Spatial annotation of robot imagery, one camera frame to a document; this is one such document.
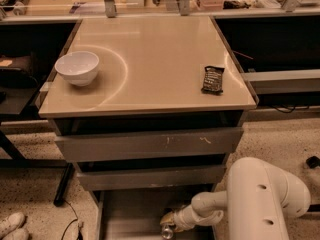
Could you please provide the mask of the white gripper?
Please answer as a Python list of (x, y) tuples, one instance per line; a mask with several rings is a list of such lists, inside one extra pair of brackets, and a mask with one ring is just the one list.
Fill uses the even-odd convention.
[(218, 224), (224, 216), (222, 210), (214, 210), (210, 215), (201, 216), (197, 214), (191, 205), (184, 207), (179, 211), (170, 211), (160, 220), (160, 226), (163, 230), (179, 233), (188, 231), (195, 226), (214, 226)]

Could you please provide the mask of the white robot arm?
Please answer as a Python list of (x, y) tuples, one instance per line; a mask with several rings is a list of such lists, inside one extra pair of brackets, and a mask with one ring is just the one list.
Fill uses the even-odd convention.
[(227, 189), (201, 192), (191, 203), (161, 218), (161, 235), (196, 226), (214, 226), (228, 218), (229, 240), (289, 240), (285, 219), (301, 217), (311, 194), (297, 176), (258, 158), (237, 160), (229, 170)]

